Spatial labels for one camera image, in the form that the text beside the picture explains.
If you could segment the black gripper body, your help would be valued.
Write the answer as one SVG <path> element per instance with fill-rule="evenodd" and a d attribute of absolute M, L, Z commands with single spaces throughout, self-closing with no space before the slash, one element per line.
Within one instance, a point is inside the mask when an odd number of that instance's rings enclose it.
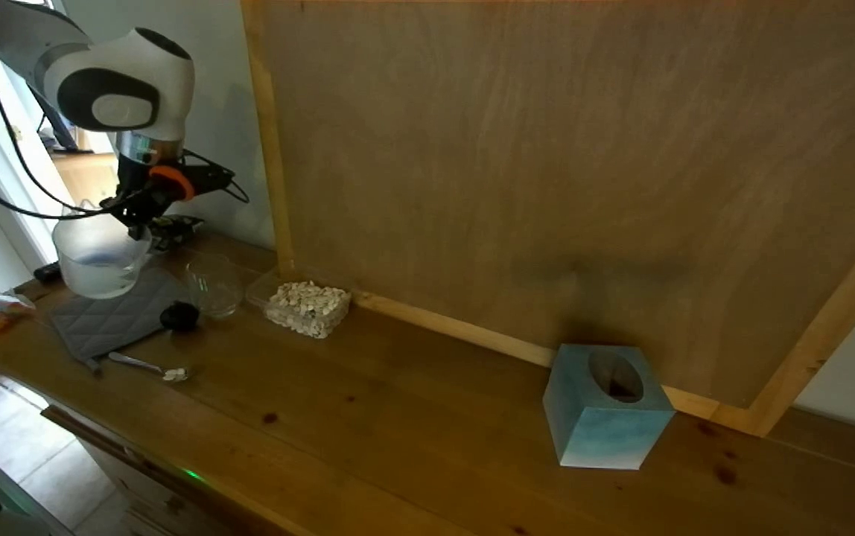
<path fill-rule="evenodd" d="M 172 207 L 205 193 L 226 193 L 248 202 L 251 193 L 236 172 L 199 153 L 178 150 L 172 158 L 153 155 L 117 158 L 117 193 L 102 199 L 132 238 L 142 238 L 156 220 Z"/>

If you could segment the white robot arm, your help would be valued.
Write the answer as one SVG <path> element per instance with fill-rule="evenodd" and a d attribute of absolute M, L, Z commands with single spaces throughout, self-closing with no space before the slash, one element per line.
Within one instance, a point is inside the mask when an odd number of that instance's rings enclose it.
<path fill-rule="evenodd" d="M 251 199 L 232 169 L 184 147 L 193 58 L 171 35 L 135 28 L 120 40 L 93 43 L 57 10 L 0 0 L 0 61 L 71 125 L 120 138 L 117 193 L 96 208 L 68 207 L 62 220 L 111 214 L 132 238 L 142 238 L 172 202 L 212 190 Z M 2 193 L 0 207 L 23 213 Z"/>

